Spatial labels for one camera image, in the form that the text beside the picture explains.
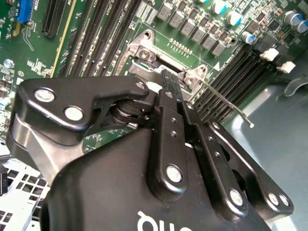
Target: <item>capacitor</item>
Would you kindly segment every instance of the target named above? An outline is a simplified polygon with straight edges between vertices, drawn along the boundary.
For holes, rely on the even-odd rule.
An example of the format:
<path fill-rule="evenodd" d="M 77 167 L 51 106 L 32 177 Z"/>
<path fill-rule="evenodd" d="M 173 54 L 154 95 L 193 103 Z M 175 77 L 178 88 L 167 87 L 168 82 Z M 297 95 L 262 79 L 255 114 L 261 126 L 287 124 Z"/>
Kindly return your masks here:
<path fill-rule="evenodd" d="M 242 40 L 247 44 L 253 44 L 255 41 L 255 36 L 250 34 L 249 32 L 245 31 L 242 33 Z"/>
<path fill-rule="evenodd" d="M 308 20 L 301 21 L 298 25 L 292 27 L 298 33 L 305 33 L 308 29 Z"/>
<path fill-rule="evenodd" d="M 0 99 L 0 109 L 1 110 L 4 110 L 10 104 L 11 104 L 11 99 L 9 97 Z"/>
<path fill-rule="evenodd" d="M 295 13 L 294 11 L 288 11 L 287 13 L 285 13 L 283 21 L 288 25 L 296 26 L 300 24 L 303 18 L 304 18 L 303 15 L 300 13 Z"/>
<path fill-rule="evenodd" d="M 226 9 L 227 9 L 226 2 L 224 2 L 222 0 L 215 0 L 212 3 L 212 11 L 215 14 L 222 14 L 226 11 Z"/>
<path fill-rule="evenodd" d="M 238 26 L 243 19 L 243 16 L 236 11 L 231 11 L 227 14 L 226 20 L 232 26 Z"/>

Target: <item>white connector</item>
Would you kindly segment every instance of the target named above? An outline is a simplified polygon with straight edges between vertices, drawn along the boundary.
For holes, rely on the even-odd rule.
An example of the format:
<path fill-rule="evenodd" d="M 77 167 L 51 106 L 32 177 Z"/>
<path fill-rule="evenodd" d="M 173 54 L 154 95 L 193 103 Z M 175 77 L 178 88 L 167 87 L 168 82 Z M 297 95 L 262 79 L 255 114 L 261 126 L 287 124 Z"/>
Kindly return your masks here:
<path fill-rule="evenodd" d="M 260 54 L 260 57 L 269 62 L 272 62 L 278 54 L 279 54 L 279 51 L 277 51 L 275 48 L 269 48 L 267 51 Z"/>

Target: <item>green circuit board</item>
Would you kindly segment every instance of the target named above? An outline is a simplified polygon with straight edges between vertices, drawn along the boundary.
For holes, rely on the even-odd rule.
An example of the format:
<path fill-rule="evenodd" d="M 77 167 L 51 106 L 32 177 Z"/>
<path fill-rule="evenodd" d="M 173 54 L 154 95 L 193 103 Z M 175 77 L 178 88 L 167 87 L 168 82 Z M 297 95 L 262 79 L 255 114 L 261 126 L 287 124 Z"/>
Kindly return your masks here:
<path fill-rule="evenodd" d="M 25 1 L 31 1 L 31 16 L 27 22 L 21 23 L 18 17 L 21 11 L 20 7 Z M 96 17 L 96 10 L 102 4 L 101 1 L 16 0 L 13 2 L 12 4 L 8 4 L 8 0 L 0 2 L 0 79 L 11 84 L 7 87 L 6 92 L 6 97 L 11 99 L 11 104 L 0 110 L 0 135 L 3 139 L 7 133 L 18 84 L 31 78 L 88 76 L 87 72 L 83 70 L 72 71 L 74 68 L 78 68 L 78 63 L 72 64 L 71 62 L 74 48 L 78 46 L 78 36 L 83 33 L 84 38 L 80 45 L 87 44 L 89 47 L 88 50 L 85 49 L 83 60 L 79 64 L 84 64 L 87 59 L 91 62 L 91 59 L 94 58 L 93 53 L 100 48 L 98 45 L 100 36 L 106 29 L 110 17 L 113 16 L 114 8 L 119 4 L 119 1 L 116 0 L 108 1 L 106 9 L 103 9 L 105 11 L 102 17 L 96 18 L 96 27 L 89 29 L 91 21 Z M 57 33 L 50 38 L 42 33 L 42 28 L 45 24 L 47 9 L 57 2 L 63 4 L 63 12 L 56 25 Z M 207 66 L 205 79 L 208 82 L 212 82 L 243 47 L 245 43 L 242 40 L 242 34 L 247 30 L 254 35 L 255 40 L 269 35 L 277 43 L 282 44 L 293 58 L 308 47 L 308 33 L 297 33 L 283 21 L 284 14 L 289 11 L 298 12 L 304 18 L 307 17 L 308 4 L 303 0 L 228 0 L 225 2 L 227 9 L 222 14 L 212 12 L 213 0 L 204 3 L 197 0 L 128 0 L 121 11 L 123 18 L 125 18 L 125 14 L 131 14 L 128 11 L 129 4 L 136 2 L 138 4 L 133 11 L 134 17 L 128 23 L 129 27 L 125 33 L 121 35 L 119 46 L 116 47 L 116 53 L 112 56 L 110 65 L 106 67 L 105 75 L 115 74 L 128 45 L 147 29 L 154 33 L 155 48 L 182 65 L 186 70 L 205 64 Z M 166 20 L 162 20 L 157 15 L 165 4 L 171 9 L 171 13 Z M 241 23 L 237 26 L 231 26 L 226 21 L 226 17 L 231 11 L 236 11 L 243 16 Z M 178 28 L 170 25 L 175 13 L 180 13 L 183 16 L 183 22 Z M 123 20 L 121 17 L 119 16 L 117 23 L 115 23 L 114 31 L 120 28 L 121 20 Z M 203 26 L 201 23 L 204 18 L 207 19 L 207 23 Z M 223 52 L 214 55 L 213 49 L 205 49 L 201 42 L 192 40 L 193 32 L 184 35 L 181 30 L 188 19 L 194 23 L 195 29 L 198 26 L 202 27 L 216 42 L 222 44 Z M 97 31 L 97 34 L 93 36 L 96 39 L 87 41 L 92 31 Z M 112 45 L 113 40 L 116 40 L 115 33 L 110 33 L 108 36 L 109 40 L 105 42 L 107 48 Z M 7 60 L 10 60 L 13 66 L 5 65 Z M 120 75 L 128 74 L 132 61 L 137 61 L 137 58 L 130 56 L 125 60 L 119 72 Z M 99 62 L 96 62 L 93 67 L 99 67 L 98 65 Z M 143 64 L 143 66 L 149 70 L 153 69 L 153 66 L 149 64 Z M 201 88 L 190 101 L 194 103 L 204 90 L 205 88 Z M 116 139 L 127 131 L 113 130 L 88 137 L 85 141 L 86 152 Z"/>

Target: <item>black metal bracket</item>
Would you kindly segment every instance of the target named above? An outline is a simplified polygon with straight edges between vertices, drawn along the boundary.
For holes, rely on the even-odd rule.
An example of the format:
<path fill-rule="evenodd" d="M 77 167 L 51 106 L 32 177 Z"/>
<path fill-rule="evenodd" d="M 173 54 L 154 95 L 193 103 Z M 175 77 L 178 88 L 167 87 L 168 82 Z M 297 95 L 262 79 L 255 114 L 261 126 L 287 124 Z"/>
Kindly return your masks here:
<path fill-rule="evenodd" d="M 165 89 L 155 100 L 154 121 L 147 183 L 158 198 L 177 200 L 188 185 L 184 122 L 175 95 Z"/>

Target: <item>silver screw head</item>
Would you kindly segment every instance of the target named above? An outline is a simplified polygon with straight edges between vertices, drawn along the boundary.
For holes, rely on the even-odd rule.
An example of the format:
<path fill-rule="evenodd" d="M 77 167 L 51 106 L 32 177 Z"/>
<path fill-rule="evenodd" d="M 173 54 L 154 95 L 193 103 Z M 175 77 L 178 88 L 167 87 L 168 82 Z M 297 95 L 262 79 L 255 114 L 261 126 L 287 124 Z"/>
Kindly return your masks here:
<path fill-rule="evenodd" d="M 180 182 L 182 180 L 182 174 L 180 170 L 173 166 L 173 165 L 168 165 L 166 169 L 167 176 L 169 177 L 170 180 L 173 182 Z"/>
<path fill-rule="evenodd" d="M 193 109 L 193 106 L 192 106 L 191 103 L 187 103 L 187 106 L 188 106 L 189 109 Z"/>
<path fill-rule="evenodd" d="M 138 88 L 145 89 L 145 86 L 141 82 L 136 82 L 136 85 L 138 86 Z"/>
<path fill-rule="evenodd" d="M 54 100 L 54 94 L 47 89 L 39 89 L 35 91 L 34 96 L 37 100 L 42 102 L 49 103 Z"/>
<path fill-rule="evenodd" d="M 240 195 L 240 193 L 238 191 L 236 191 L 235 189 L 231 189 L 229 191 L 229 193 L 230 193 L 230 197 L 231 197 L 233 203 L 235 203 L 237 206 L 243 205 L 242 196 Z"/>
<path fill-rule="evenodd" d="M 219 125 L 216 122 L 213 122 L 213 126 L 214 128 L 219 129 Z"/>
<path fill-rule="evenodd" d="M 272 194 L 271 192 L 269 193 L 269 199 L 274 205 L 276 205 L 276 206 L 279 205 L 279 201 L 278 201 L 277 197 L 274 194 Z"/>
<path fill-rule="evenodd" d="M 14 64 L 13 60 L 5 59 L 5 60 L 3 61 L 3 66 L 4 66 L 5 68 L 12 69 L 12 68 L 15 66 L 15 64 Z"/>
<path fill-rule="evenodd" d="M 172 94 L 171 94 L 171 92 L 166 91 L 166 95 L 167 95 L 169 98 L 172 98 Z"/>
<path fill-rule="evenodd" d="M 289 202 L 288 202 L 288 199 L 284 195 L 279 194 L 279 197 L 280 197 L 281 201 L 284 203 L 285 206 L 290 205 Z"/>
<path fill-rule="evenodd" d="M 79 121 L 83 118 L 83 113 L 79 108 L 68 107 L 64 110 L 64 114 L 70 120 Z"/>

